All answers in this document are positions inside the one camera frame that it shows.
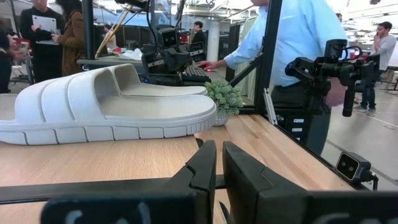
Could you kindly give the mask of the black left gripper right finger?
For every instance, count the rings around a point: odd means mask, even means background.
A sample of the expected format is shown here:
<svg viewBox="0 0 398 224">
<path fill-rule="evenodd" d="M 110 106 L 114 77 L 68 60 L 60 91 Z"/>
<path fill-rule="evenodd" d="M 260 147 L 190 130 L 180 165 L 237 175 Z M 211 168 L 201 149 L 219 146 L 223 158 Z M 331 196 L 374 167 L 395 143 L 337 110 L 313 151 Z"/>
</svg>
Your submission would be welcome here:
<svg viewBox="0 0 398 224">
<path fill-rule="evenodd" d="M 235 224 L 398 224 L 398 192 L 306 190 L 230 141 L 223 169 Z"/>
</svg>

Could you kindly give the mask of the white slide sandal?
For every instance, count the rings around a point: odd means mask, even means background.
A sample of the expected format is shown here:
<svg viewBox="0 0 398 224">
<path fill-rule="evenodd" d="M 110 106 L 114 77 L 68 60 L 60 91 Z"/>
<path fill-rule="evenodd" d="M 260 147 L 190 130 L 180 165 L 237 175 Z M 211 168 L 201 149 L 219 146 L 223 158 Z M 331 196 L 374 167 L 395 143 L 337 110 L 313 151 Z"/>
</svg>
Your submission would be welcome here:
<svg viewBox="0 0 398 224">
<path fill-rule="evenodd" d="M 0 141 L 20 145 L 162 139 L 214 125 L 215 102 L 204 95 L 123 95 L 100 68 L 0 94 Z"/>
<path fill-rule="evenodd" d="M 136 68 L 128 63 L 110 66 L 116 86 L 125 96 L 167 97 L 185 95 L 207 95 L 203 86 L 163 86 L 142 83 Z"/>
</svg>

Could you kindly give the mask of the white paper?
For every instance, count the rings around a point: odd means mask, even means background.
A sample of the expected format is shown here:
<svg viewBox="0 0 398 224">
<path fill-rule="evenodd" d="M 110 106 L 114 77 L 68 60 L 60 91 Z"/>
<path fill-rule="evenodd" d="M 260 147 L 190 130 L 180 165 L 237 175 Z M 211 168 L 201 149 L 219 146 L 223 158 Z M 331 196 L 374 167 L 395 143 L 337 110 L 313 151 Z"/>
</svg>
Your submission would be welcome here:
<svg viewBox="0 0 398 224">
<path fill-rule="evenodd" d="M 134 50 L 126 50 L 124 53 L 120 54 L 119 57 L 124 60 L 142 60 L 142 52 L 140 49 L 136 48 Z"/>
</svg>

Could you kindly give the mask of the silver frame bracket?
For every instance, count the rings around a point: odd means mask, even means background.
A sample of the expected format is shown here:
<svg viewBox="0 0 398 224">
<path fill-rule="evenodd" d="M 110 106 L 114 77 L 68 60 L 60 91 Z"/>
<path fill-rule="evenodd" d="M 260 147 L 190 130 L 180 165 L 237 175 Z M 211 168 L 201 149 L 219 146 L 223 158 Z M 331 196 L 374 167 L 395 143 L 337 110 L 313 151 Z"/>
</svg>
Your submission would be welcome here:
<svg viewBox="0 0 398 224">
<path fill-rule="evenodd" d="M 267 117 L 268 117 L 269 122 L 272 125 L 278 125 L 277 116 L 275 113 L 274 105 L 272 103 L 272 98 L 271 98 L 268 88 L 264 88 L 263 97 L 264 97 L 264 102 L 266 105 Z"/>
</svg>

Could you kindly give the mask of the backlit black keyboard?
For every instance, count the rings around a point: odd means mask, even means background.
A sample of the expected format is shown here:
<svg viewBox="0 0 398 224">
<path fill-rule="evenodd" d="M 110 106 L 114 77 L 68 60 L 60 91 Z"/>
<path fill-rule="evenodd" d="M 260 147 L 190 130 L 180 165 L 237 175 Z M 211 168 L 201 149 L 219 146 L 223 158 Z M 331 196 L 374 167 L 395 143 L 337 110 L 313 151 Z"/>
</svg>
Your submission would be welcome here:
<svg viewBox="0 0 398 224">
<path fill-rule="evenodd" d="M 183 81 L 187 82 L 211 82 L 210 77 L 207 72 L 204 71 L 201 67 L 196 66 L 188 66 L 185 71 L 182 73 L 181 78 Z"/>
</svg>

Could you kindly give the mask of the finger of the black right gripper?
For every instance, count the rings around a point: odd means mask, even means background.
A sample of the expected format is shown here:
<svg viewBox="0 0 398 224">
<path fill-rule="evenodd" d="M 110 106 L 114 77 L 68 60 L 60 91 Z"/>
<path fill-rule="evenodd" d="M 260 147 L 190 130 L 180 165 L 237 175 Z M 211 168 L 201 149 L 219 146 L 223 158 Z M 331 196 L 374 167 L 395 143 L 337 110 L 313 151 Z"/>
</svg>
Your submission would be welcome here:
<svg viewBox="0 0 398 224">
<path fill-rule="evenodd" d="M 194 62 L 206 60 L 206 52 L 203 42 L 195 42 L 189 46 L 190 55 Z"/>
<path fill-rule="evenodd" d="M 142 65 L 147 74 L 158 74 L 163 72 L 165 60 L 160 53 L 148 52 L 142 54 Z"/>
</svg>

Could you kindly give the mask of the green artificial plant white pot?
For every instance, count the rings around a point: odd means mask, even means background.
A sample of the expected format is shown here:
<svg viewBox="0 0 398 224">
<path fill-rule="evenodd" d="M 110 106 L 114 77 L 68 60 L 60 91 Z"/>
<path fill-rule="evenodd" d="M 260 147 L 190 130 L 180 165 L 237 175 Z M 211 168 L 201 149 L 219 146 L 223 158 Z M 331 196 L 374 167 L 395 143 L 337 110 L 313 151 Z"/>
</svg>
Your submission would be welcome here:
<svg viewBox="0 0 398 224">
<path fill-rule="evenodd" d="M 239 110 L 244 106 L 241 91 L 233 88 L 222 80 L 206 82 L 205 88 L 208 96 L 216 104 L 215 126 L 225 125 L 231 116 L 239 114 Z"/>
</svg>

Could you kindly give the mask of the silver laptop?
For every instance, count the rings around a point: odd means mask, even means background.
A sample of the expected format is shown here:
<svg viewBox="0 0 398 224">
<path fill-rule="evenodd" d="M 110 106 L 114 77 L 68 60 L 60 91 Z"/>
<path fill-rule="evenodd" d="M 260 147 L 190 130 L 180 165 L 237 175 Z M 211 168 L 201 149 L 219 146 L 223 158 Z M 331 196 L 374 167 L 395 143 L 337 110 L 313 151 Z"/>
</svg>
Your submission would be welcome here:
<svg viewBox="0 0 398 224">
<path fill-rule="evenodd" d="M 53 32 L 57 30 L 57 20 L 52 17 L 32 16 L 33 25 L 42 30 Z"/>
</svg>

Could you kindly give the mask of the person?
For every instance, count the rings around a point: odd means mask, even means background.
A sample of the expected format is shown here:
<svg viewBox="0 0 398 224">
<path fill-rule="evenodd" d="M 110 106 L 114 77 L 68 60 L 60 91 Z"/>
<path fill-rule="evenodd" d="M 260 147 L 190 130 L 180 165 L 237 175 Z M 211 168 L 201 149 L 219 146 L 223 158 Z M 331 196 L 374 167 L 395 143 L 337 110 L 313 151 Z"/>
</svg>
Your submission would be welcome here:
<svg viewBox="0 0 398 224">
<path fill-rule="evenodd" d="M 392 24 L 387 21 L 377 25 L 377 33 L 374 36 L 374 43 L 370 55 L 380 56 L 379 71 L 373 77 L 372 82 L 367 85 L 362 92 L 361 103 L 354 107 L 355 110 L 366 111 L 366 114 L 369 116 L 376 112 L 376 93 L 374 89 L 376 82 L 380 80 L 382 73 L 387 71 L 389 61 L 397 43 L 397 39 L 389 34 L 391 29 Z"/>
<path fill-rule="evenodd" d="M 104 25 L 104 31 L 106 32 L 105 37 L 108 38 L 108 41 L 106 43 L 107 48 L 110 49 L 110 50 L 114 50 L 117 47 L 117 45 L 116 45 L 116 36 L 115 35 L 111 35 L 112 32 L 113 32 L 113 30 L 111 28 L 111 25 L 105 24 Z"/>
<path fill-rule="evenodd" d="M 206 42 L 206 35 L 203 32 L 203 23 L 200 21 L 196 21 L 193 25 L 193 29 L 195 31 L 194 35 L 193 35 L 193 39 L 192 39 L 192 44 L 195 43 L 202 43 L 203 45 L 205 45 Z"/>
<path fill-rule="evenodd" d="M 262 47 L 266 22 L 269 20 L 271 0 L 251 0 L 259 8 L 259 16 L 241 45 L 224 59 L 202 61 L 205 70 L 220 67 L 236 68 L 252 60 Z M 282 0 L 282 8 L 272 63 L 271 79 L 274 85 L 271 98 L 274 103 L 298 105 L 305 99 L 305 88 L 299 79 L 285 74 L 288 63 L 297 57 L 315 60 L 325 53 L 326 43 L 333 39 L 345 39 L 340 21 L 326 0 Z M 346 88 L 338 78 L 331 78 L 331 88 L 321 100 L 322 115 L 312 119 L 306 147 L 321 155 L 330 126 L 330 108 L 344 102 Z"/>
<path fill-rule="evenodd" d="M 52 34 L 55 43 L 63 47 L 62 75 L 81 72 L 77 61 L 85 56 L 84 22 L 80 0 L 55 0 L 63 10 L 65 27 L 63 34 Z"/>
<path fill-rule="evenodd" d="M 63 16 L 47 6 L 47 0 L 31 0 L 33 6 L 20 14 L 20 32 L 30 41 L 32 66 L 37 83 L 62 76 L 62 46 L 55 44 L 52 34 L 63 34 Z M 45 29 L 42 23 L 35 23 L 35 17 L 54 20 L 56 28 Z"/>
<path fill-rule="evenodd" d="M 9 93 L 12 61 L 25 60 L 25 51 L 9 35 L 0 21 L 0 94 Z"/>
</svg>

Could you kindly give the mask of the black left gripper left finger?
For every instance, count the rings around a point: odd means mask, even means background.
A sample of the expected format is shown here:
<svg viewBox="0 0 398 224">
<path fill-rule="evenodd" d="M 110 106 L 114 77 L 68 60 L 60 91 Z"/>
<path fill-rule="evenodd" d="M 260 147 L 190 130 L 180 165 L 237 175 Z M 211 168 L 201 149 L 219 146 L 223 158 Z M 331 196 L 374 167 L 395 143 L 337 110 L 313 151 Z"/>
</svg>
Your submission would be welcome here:
<svg viewBox="0 0 398 224">
<path fill-rule="evenodd" d="M 49 201 L 40 224 L 212 224 L 216 144 L 206 141 L 165 184 L 120 195 Z"/>
</svg>

